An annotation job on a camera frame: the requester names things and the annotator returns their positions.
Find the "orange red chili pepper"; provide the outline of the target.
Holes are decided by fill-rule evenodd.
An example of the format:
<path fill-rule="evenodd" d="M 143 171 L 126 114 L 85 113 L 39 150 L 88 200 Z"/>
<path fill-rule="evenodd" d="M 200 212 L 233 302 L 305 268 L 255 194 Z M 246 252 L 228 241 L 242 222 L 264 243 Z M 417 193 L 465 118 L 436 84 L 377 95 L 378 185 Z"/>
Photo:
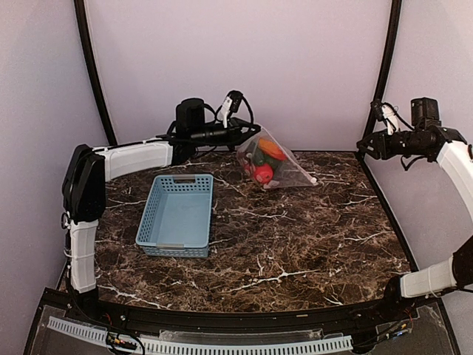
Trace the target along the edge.
<path fill-rule="evenodd" d="M 265 138 L 260 138 L 258 142 L 259 149 L 264 152 L 267 156 L 272 157 L 273 159 L 284 161 L 287 159 L 286 154 L 279 147 L 279 145 L 273 141 L 267 140 Z"/>

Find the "clear zip top bag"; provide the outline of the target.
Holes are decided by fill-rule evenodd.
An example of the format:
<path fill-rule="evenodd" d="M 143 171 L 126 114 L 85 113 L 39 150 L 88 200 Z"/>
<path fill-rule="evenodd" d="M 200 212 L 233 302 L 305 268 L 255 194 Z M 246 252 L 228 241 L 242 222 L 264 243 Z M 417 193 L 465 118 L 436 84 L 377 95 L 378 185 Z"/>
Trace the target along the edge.
<path fill-rule="evenodd" d="M 293 153 L 265 128 L 236 151 L 245 174 L 259 187 L 281 189 L 316 186 L 318 180 L 300 166 Z"/>

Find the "red apple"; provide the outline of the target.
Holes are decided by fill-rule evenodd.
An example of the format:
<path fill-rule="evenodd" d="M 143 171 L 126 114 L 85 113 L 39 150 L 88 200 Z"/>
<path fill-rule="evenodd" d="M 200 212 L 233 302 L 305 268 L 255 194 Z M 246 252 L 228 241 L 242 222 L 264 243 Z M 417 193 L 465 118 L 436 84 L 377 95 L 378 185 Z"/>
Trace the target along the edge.
<path fill-rule="evenodd" d="M 255 166 L 253 170 L 253 178 L 256 182 L 261 184 L 266 184 L 272 181 L 273 179 L 273 169 L 272 167 L 265 163 L 261 166 Z"/>

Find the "red lychee bunch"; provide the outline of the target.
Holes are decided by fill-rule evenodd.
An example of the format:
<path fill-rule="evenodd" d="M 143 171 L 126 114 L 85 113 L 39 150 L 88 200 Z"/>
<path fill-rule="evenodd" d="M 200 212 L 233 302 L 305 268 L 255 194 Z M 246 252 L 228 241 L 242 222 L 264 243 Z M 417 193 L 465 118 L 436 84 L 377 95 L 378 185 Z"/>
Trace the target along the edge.
<path fill-rule="evenodd" d="M 253 174 L 256 170 L 256 166 L 253 163 L 254 150 L 244 151 L 242 153 L 242 165 L 245 173 L 249 177 L 253 177 Z"/>

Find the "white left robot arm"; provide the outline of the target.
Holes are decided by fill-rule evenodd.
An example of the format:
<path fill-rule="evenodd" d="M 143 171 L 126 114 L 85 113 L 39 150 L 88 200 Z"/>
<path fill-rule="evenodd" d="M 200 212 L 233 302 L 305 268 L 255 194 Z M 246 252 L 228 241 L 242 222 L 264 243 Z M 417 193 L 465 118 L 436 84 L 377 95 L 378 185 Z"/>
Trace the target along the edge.
<path fill-rule="evenodd" d="M 99 322 L 104 306 L 92 295 L 95 290 L 95 234 L 106 209 L 106 182 L 146 169 L 176 166 L 188 160 L 199 147 L 235 147 L 260 132 L 251 121 L 232 118 L 229 124 L 210 122 L 196 132 L 168 131 L 153 138 L 118 146 L 77 146 L 62 183 L 64 212 L 61 227 L 66 232 L 64 253 L 69 262 L 72 289 L 82 294 L 75 310 L 88 322 Z"/>

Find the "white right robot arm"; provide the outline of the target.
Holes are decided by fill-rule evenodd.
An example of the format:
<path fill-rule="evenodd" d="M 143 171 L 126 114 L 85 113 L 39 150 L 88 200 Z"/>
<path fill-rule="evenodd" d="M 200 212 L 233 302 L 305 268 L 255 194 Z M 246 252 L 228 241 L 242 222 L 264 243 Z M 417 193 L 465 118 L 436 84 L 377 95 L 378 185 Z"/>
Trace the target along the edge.
<path fill-rule="evenodd" d="M 389 134 L 374 132 L 357 144 L 377 161 L 416 160 L 386 171 L 374 164 L 375 178 L 386 195 L 419 269 L 402 276 L 377 305 L 377 314 L 394 320 L 407 298 L 439 296 L 472 284 L 472 240 L 461 232 L 472 225 L 472 146 L 455 129 L 431 126 Z"/>

